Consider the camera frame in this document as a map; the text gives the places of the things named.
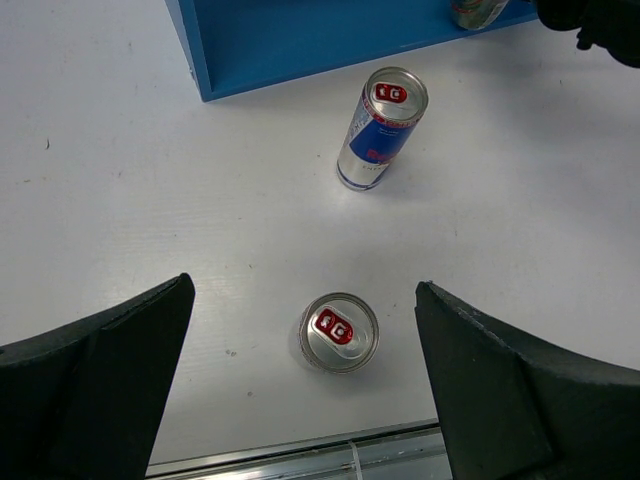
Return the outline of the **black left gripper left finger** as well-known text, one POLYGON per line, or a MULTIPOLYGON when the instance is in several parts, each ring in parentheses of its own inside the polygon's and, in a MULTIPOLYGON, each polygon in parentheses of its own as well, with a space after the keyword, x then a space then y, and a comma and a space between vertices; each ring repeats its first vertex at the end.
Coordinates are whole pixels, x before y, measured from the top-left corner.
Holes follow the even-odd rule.
POLYGON ((144 478, 194 299, 183 273, 2 346, 2 478, 144 478))

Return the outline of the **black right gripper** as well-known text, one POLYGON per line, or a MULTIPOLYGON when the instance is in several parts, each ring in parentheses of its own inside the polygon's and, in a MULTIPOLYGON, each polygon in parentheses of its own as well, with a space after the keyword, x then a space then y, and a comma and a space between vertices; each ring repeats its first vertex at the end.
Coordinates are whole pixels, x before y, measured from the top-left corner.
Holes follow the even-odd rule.
POLYGON ((619 63, 639 67, 639 0, 537 0, 533 4, 547 28, 579 30, 578 50, 596 45, 619 63))

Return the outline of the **blue and yellow shelf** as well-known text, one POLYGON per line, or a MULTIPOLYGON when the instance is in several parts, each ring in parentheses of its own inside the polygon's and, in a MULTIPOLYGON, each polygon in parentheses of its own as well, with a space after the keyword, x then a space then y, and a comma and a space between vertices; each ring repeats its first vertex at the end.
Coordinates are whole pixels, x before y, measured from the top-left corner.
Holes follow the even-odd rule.
POLYGON ((200 98, 468 36, 447 1, 169 1, 200 98))

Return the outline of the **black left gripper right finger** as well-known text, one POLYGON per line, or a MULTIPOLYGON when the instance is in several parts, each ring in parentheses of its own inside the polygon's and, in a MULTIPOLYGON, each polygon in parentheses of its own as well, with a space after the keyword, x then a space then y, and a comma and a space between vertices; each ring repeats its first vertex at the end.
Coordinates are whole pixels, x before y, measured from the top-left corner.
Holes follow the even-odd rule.
POLYGON ((456 479, 636 479, 639 373, 556 346, 432 282, 421 348, 456 479))

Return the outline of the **clear glass bottle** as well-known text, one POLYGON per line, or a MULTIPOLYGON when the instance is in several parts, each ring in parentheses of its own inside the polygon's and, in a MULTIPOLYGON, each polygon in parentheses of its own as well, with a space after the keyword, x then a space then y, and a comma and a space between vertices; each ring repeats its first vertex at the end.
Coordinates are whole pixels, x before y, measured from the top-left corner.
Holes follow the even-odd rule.
POLYGON ((452 0, 452 17, 465 30, 481 30, 493 23, 509 0, 452 0))

